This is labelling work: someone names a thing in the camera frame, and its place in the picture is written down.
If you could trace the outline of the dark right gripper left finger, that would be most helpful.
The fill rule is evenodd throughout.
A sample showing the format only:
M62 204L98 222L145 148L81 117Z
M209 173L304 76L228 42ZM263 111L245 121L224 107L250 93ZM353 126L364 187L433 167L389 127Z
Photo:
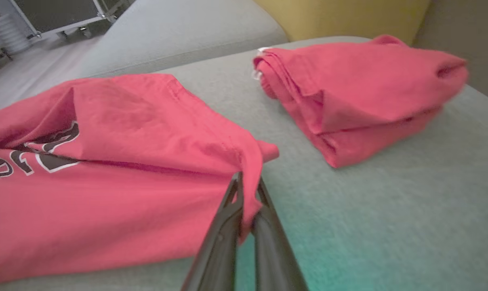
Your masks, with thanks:
M242 173L233 175L203 243L185 278L183 291L233 291L244 194Z

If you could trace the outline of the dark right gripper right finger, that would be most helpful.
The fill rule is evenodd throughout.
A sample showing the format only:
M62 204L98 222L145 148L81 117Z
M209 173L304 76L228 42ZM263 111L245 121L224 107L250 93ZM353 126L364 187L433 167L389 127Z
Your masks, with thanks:
M257 193L262 208L252 221L256 290L307 291L309 288L263 178L259 181Z

